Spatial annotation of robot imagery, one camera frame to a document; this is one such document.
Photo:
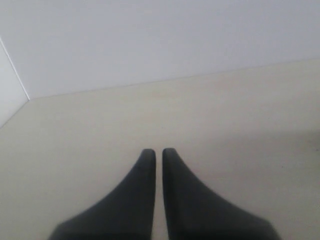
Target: floor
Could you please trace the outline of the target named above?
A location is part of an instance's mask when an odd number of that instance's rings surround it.
[[[320,60],[30,101],[0,129],[0,239],[45,240],[161,151],[283,239],[320,238]]]

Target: wall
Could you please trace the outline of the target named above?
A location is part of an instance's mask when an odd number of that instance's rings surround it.
[[[319,0],[2,0],[31,98],[320,57]]]
[[[0,39],[0,128],[28,98]]]
[[[320,60],[30,101],[0,129],[0,239],[46,240],[157,153],[153,240],[167,240],[161,151],[267,218],[320,236]]]

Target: beige floor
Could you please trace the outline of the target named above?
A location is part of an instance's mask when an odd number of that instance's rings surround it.
[[[45,240],[157,153],[153,239],[167,239],[161,151],[269,219],[320,239],[320,60],[29,102],[0,129],[0,239]]]

